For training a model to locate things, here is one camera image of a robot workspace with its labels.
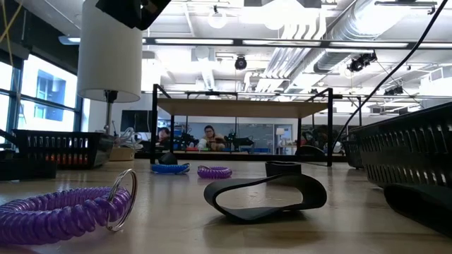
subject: shelf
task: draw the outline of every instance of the shelf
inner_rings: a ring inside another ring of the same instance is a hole
[[[166,99],[158,106],[174,116],[304,118],[327,109],[323,102],[257,102],[225,99]]]

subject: black plastic basket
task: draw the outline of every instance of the black plastic basket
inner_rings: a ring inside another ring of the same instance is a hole
[[[372,183],[452,188],[452,102],[354,128]]]
[[[347,162],[351,167],[356,169],[364,168],[362,166],[361,152],[359,151],[358,143],[355,140],[342,141],[345,149],[345,156]]]
[[[108,162],[114,137],[104,133],[13,130],[19,156],[56,162],[60,169],[92,169]]]

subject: black rubber band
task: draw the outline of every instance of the black rubber band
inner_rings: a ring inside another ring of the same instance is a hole
[[[452,189],[394,183],[384,196],[396,212],[452,238]]]
[[[255,207],[242,209],[231,209],[217,203],[216,199],[221,193],[271,181],[277,181],[279,184],[295,187],[302,193],[303,201],[298,204],[284,207]],[[326,203],[326,191],[321,183],[310,176],[305,176],[303,174],[280,174],[262,179],[225,179],[216,181],[206,187],[204,190],[204,198],[207,203],[226,215],[226,218],[233,222],[257,223],[284,211],[322,207]]]

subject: person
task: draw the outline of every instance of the person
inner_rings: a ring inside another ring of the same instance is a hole
[[[226,142],[225,137],[215,133],[215,129],[212,126],[207,125],[204,127],[204,134],[205,136],[199,141],[198,149],[210,147],[212,151],[221,151],[226,147],[224,144]]]
[[[166,127],[161,128],[158,132],[158,143],[163,146],[164,150],[168,150],[170,148],[170,130]]]

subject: white lampshade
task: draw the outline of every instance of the white lampshade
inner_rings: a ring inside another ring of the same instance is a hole
[[[284,128],[276,128],[276,135],[284,135]]]
[[[118,91],[114,102],[141,96],[142,34],[130,29],[86,0],[82,10],[77,93],[105,101],[104,90]]]

